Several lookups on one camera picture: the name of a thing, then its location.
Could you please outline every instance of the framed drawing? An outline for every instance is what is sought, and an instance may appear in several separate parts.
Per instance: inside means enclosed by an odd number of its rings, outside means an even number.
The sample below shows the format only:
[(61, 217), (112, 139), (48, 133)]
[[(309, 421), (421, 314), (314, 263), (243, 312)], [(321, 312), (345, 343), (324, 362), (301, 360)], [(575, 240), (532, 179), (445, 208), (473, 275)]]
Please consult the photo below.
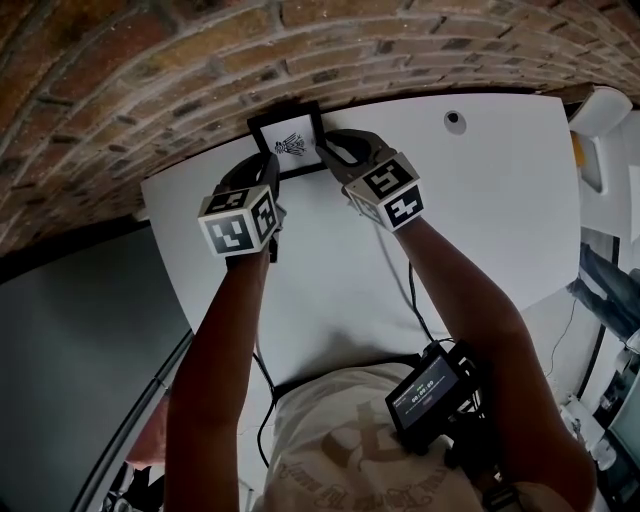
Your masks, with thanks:
[(247, 121), (262, 152), (278, 157), (282, 179), (326, 169), (316, 153), (324, 144), (324, 129), (317, 102), (287, 106)]

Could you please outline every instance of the person's right arm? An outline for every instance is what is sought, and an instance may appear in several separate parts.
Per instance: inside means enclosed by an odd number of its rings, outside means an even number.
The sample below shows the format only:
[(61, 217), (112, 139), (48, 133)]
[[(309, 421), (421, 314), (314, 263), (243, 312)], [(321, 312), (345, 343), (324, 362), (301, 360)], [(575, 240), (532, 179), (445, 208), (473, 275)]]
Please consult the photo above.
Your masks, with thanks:
[(577, 512), (590, 510), (593, 461), (564, 426), (516, 307), (421, 217), (395, 235), (451, 336), (489, 368), (482, 396), (505, 481), (547, 485)]

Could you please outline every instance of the blue jeans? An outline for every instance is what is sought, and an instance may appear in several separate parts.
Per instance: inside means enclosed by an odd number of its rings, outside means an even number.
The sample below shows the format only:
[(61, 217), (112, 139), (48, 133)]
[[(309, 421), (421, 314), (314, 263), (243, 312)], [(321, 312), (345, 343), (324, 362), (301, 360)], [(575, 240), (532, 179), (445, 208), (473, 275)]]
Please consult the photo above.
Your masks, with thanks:
[(623, 341), (640, 329), (640, 284), (610, 261), (580, 246), (580, 267), (607, 294), (603, 299), (578, 278), (567, 290)]

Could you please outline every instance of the white cube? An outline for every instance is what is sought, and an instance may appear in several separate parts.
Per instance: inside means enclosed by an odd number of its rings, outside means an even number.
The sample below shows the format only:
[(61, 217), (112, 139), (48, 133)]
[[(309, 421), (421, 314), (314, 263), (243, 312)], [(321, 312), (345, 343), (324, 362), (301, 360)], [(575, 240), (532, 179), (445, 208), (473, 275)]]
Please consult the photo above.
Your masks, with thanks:
[(424, 209), (420, 177), (403, 153), (345, 186), (356, 209), (389, 231), (404, 226)]
[(261, 251), (278, 227), (267, 185), (205, 197), (198, 222), (211, 252), (223, 257)]

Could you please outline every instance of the device screen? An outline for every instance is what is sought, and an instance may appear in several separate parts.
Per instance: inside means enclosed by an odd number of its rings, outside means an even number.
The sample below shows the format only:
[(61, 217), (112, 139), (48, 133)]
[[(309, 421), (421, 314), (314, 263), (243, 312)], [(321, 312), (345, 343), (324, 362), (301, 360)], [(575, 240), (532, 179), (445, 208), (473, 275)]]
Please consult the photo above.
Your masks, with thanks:
[(442, 358), (436, 357), (427, 369), (393, 402), (400, 423), (409, 428), (449, 391), (458, 377)]

